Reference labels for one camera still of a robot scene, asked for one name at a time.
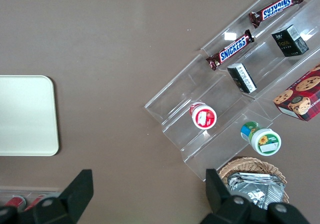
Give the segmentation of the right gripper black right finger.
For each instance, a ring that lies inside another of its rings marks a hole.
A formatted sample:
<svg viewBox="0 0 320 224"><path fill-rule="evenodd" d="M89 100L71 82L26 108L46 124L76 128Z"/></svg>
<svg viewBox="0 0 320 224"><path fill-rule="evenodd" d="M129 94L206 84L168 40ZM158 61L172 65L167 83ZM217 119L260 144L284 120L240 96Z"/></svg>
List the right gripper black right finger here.
<svg viewBox="0 0 320 224"><path fill-rule="evenodd" d="M215 169L206 170L205 193L212 210L202 224L268 224L267 211L232 195Z"/></svg>

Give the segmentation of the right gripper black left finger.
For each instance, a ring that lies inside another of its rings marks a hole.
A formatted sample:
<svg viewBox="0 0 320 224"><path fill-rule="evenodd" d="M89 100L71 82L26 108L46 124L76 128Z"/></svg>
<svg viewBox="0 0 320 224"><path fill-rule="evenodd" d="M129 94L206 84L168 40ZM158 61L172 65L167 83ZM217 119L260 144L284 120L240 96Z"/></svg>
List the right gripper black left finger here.
<svg viewBox="0 0 320 224"><path fill-rule="evenodd" d="M42 199L20 213L19 224L76 224L94 194L93 173L83 169L59 196Z"/></svg>

